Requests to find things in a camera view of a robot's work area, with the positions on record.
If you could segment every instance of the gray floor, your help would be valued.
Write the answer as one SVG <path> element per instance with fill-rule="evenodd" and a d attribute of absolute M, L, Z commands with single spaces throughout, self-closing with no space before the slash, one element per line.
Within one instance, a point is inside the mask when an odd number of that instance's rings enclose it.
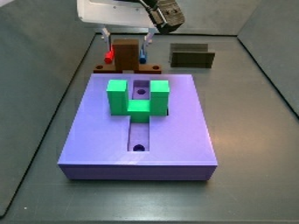
<path fill-rule="evenodd" d="M 212 69 L 171 69 L 171 43 L 209 43 Z M 297 120 L 236 38 L 159 36 L 149 48 L 165 74 L 193 75 L 219 159 L 211 181 L 65 179 L 56 162 L 101 48 L 96 37 L 2 221 L 299 221 Z"/>

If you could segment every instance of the purple platform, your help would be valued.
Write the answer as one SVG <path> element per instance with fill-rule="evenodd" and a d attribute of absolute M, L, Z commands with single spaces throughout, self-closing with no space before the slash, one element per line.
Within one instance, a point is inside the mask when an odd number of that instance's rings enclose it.
<path fill-rule="evenodd" d="M 148 151 L 128 150 L 137 139 L 128 137 L 129 116 L 109 115 L 105 90 L 116 79 L 128 81 L 129 95 L 135 81 L 169 81 L 169 115 L 149 118 Z M 217 160 L 192 76 L 92 74 L 59 166 L 68 179 L 208 180 Z"/>

